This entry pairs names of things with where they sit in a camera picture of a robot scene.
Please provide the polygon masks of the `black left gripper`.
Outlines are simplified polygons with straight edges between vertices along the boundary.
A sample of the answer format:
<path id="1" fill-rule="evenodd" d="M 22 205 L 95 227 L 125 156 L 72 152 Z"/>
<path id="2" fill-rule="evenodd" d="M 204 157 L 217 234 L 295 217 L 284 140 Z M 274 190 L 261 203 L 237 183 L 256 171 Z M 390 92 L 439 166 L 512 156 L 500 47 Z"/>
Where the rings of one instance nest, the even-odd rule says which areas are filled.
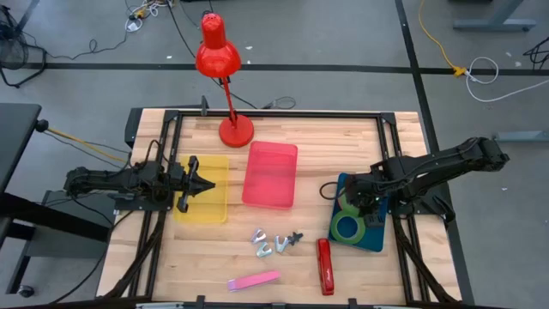
<path id="1" fill-rule="evenodd" d="M 195 189 L 195 195 L 205 191 L 210 191 L 215 188 L 215 183 L 202 178 L 196 171 L 198 168 L 198 159 L 195 155 L 191 155 L 188 161 L 188 171 L 178 162 L 169 162 L 167 168 L 168 189 L 166 200 L 176 205 L 173 206 L 181 213 L 186 213 L 188 210 L 187 199 L 192 192 L 192 185 L 200 186 Z"/>

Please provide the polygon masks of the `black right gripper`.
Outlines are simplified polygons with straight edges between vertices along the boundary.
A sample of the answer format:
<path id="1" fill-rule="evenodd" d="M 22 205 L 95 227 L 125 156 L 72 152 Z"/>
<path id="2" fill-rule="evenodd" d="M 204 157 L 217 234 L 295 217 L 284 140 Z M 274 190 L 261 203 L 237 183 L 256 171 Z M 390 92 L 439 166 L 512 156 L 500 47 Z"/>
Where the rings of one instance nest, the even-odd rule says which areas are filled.
<path id="1" fill-rule="evenodd" d="M 385 223 L 383 195 L 377 190 L 379 182 L 372 173 L 349 174 L 345 178 L 345 211 L 363 219 L 367 227 L 382 227 Z"/>

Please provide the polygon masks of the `large green tape roll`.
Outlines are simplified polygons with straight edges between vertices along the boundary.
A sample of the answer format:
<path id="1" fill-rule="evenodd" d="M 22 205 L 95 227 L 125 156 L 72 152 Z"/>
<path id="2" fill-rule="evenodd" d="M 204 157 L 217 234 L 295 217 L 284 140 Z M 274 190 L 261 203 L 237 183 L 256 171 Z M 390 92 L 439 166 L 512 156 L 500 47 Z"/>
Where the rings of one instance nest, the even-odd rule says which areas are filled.
<path id="1" fill-rule="evenodd" d="M 344 218 L 353 219 L 357 226 L 356 232 L 352 236 L 345 237 L 340 233 L 338 229 L 339 223 Z M 365 235 L 365 223 L 362 218 L 358 218 L 346 211 L 339 211 L 336 215 L 333 216 L 331 220 L 330 232 L 332 233 L 335 240 L 345 244 L 354 245 L 359 243 L 363 239 Z"/>

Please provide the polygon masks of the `red stapler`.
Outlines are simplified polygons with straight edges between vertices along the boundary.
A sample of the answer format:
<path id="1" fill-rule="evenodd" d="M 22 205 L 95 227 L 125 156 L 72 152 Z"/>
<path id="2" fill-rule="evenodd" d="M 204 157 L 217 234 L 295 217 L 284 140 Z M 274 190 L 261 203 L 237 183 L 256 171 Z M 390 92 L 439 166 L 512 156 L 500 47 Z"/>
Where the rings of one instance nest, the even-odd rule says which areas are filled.
<path id="1" fill-rule="evenodd" d="M 317 240 L 317 261 L 322 295 L 333 295 L 335 292 L 335 279 L 328 239 Z"/>

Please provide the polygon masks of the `pink and white stapler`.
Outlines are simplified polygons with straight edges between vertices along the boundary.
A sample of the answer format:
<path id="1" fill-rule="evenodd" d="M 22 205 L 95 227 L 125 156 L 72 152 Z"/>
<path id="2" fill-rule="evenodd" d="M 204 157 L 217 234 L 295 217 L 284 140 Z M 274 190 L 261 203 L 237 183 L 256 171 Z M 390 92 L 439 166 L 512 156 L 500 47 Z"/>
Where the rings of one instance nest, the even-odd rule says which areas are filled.
<path id="1" fill-rule="evenodd" d="M 281 278 L 281 273 L 277 270 L 266 271 L 263 273 L 231 279 L 227 282 L 227 288 L 230 292 L 235 292 L 247 288 L 252 288 L 265 283 L 273 282 Z"/>

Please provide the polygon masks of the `yellow translucent plastic bin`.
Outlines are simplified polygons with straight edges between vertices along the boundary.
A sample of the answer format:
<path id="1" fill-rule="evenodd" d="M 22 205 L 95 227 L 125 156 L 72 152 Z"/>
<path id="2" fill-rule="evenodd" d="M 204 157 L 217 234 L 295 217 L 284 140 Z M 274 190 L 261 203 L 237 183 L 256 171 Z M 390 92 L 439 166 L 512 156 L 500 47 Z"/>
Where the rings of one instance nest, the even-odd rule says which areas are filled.
<path id="1" fill-rule="evenodd" d="M 177 201 L 182 196 L 178 192 L 173 200 L 174 220 L 183 224 L 224 223 L 227 219 L 229 160 L 225 155 L 197 156 L 198 175 L 215 183 L 215 188 L 188 198 L 186 213 L 177 209 Z"/>

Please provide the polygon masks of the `blue plastic bin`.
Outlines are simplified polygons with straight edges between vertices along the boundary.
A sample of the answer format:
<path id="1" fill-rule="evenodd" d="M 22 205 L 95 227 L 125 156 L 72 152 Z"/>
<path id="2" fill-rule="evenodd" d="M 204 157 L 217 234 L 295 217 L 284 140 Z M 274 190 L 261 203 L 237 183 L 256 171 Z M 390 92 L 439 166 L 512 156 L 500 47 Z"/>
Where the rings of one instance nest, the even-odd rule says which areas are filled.
<path id="1" fill-rule="evenodd" d="M 345 187 L 345 178 L 347 177 L 347 175 L 348 174 L 346 174 L 346 173 L 341 173 L 339 175 L 338 181 L 337 181 L 337 186 L 336 186 L 336 189 L 337 189 L 338 193 L 339 193 L 340 189 Z M 386 223 L 386 215 L 387 215 L 387 212 L 388 212 L 388 199 L 387 198 L 383 198 L 382 210 L 385 210 L 385 215 L 383 217 L 384 217 L 385 223 Z M 332 215 L 331 215 L 331 220 L 332 220 L 333 216 L 336 215 L 339 211 L 342 211 L 342 210 L 341 210 L 337 200 L 335 200 Z M 350 246 L 353 246 L 353 247 L 356 247 L 356 248 L 359 248 L 359 249 L 362 249 L 362 250 L 380 252 L 383 249 L 385 223 L 382 227 L 367 227 L 367 226 L 365 226 L 365 235 L 364 235 L 363 239 L 359 243 L 354 244 L 354 245 L 350 245 Z M 331 241 L 336 242 L 336 243 L 340 243 L 340 244 L 343 244 L 343 245 L 349 245 L 349 244 L 345 244 L 345 243 L 342 243 L 342 242 L 337 241 L 337 240 L 334 239 L 332 233 L 330 232 L 330 224 L 329 224 L 329 239 Z M 349 236 L 352 236 L 356 232 L 357 226 L 356 226 L 355 222 L 353 221 L 353 219 L 344 218 L 339 223 L 338 229 L 339 229 L 340 233 L 343 236 L 349 237 Z"/>

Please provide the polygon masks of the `pink translucent plastic bin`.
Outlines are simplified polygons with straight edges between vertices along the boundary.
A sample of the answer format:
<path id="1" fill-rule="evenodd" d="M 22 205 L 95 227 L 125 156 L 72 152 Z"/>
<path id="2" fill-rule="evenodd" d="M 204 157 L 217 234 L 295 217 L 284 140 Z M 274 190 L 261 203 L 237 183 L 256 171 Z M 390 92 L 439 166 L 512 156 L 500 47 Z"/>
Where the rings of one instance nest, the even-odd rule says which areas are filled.
<path id="1" fill-rule="evenodd" d="M 242 202 L 251 207 L 289 210 L 294 202 L 297 159 L 294 144 L 252 142 Z"/>

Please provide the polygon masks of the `red desk lamp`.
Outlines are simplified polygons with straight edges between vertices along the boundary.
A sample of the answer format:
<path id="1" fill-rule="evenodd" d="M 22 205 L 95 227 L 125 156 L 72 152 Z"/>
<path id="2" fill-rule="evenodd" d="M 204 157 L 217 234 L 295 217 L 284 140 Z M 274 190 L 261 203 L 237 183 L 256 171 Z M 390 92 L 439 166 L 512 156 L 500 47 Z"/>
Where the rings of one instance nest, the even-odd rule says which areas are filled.
<path id="1" fill-rule="evenodd" d="M 226 38 L 225 22 L 216 13 L 207 13 L 201 21 L 202 43 L 196 54 L 196 68 L 207 77 L 220 81 L 228 105 L 228 117 L 220 123 L 221 141 L 231 148 L 247 145 L 254 136 L 254 125 L 249 118 L 238 115 L 229 88 L 230 75 L 241 68 L 241 59 L 235 45 Z"/>

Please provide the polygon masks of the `grey desk foot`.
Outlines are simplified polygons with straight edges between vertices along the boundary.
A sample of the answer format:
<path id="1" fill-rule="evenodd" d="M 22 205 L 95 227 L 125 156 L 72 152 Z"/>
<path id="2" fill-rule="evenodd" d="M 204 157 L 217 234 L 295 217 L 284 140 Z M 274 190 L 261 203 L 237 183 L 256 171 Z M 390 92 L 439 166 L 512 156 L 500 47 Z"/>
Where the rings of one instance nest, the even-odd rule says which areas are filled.
<path id="1" fill-rule="evenodd" d="M 537 26 L 532 19 L 512 19 L 510 16 L 523 0 L 504 0 L 505 3 L 490 18 L 454 20 L 453 28 L 478 32 L 528 32 Z"/>
<path id="2" fill-rule="evenodd" d="M 549 142 L 549 130 L 498 132 L 493 138 L 499 142 Z"/>

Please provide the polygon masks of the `black side desk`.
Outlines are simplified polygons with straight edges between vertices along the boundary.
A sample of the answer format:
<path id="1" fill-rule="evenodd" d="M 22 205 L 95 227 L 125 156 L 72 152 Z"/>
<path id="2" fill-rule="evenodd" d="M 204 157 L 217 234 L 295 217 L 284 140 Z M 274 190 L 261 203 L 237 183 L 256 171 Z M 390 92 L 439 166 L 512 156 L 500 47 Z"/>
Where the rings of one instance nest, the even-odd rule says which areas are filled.
<path id="1" fill-rule="evenodd" d="M 0 249 L 6 239 L 24 242 L 7 294 L 18 294 L 20 285 L 32 287 L 33 296 L 39 292 L 25 280 L 33 258 L 97 258 L 114 224 L 114 202 L 100 191 L 76 200 L 47 191 L 38 202 L 6 191 L 40 111 L 35 104 L 0 103 Z"/>

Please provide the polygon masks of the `black floor fan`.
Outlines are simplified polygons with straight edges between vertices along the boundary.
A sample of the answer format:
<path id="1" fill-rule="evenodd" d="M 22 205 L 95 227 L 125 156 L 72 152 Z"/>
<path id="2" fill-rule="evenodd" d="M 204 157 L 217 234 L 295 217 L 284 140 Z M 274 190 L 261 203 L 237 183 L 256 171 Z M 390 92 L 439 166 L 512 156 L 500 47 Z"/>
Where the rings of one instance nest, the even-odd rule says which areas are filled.
<path id="1" fill-rule="evenodd" d="M 39 70 L 17 83 L 8 81 L 4 70 L 19 70 L 27 64 L 29 49 L 42 53 Z M 0 77 L 12 88 L 20 88 L 24 83 L 41 75 L 45 70 L 46 50 L 37 45 L 29 45 L 23 33 L 22 22 L 17 22 L 10 13 L 10 8 L 0 4 Z"/>

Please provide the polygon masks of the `black metal table frame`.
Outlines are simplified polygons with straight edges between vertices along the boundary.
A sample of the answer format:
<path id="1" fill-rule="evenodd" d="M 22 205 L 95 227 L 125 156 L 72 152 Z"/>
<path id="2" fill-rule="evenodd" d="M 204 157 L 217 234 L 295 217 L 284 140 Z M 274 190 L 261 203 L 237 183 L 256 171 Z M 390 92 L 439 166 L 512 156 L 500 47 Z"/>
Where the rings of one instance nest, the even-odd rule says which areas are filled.
<path id="1" fill-rule="evenodd" d="M 219 139 L 220 118 L 191 115 L 183 121 L 178 151 L 187 155 L 225 155 L 229 160 L 227 219 L 221 224 L 181 224 L 168 217 L 154 279 L 154 300 L 208 302 L 401 304 L 406 294 L 421 296 L 417 273 L 402 282 L 394 231 L 385 230 L 383 249 L 369 252 L 346 245 L 331 247 L 335 292 L 322 295 L 317 240 L 327 236 L 334 182 L 340 173 L 363 173 L 394 153 L 391 123 L 355 112 L 317 116 L 305 111 L 263 111 L 252 116 L 255 138 L 298 148 L 296 189 L 289 210 L 259 209 L 242 202 L 248 161 L 246 148 L 229 148 Z M 261 228 L 273 253 L 257 257 L 250 242 Z M 285 251 L 275 251 L 275 236 L 304 236 Z M 235 292 L 227 282 L 277 270 L 281 278 Z"/>

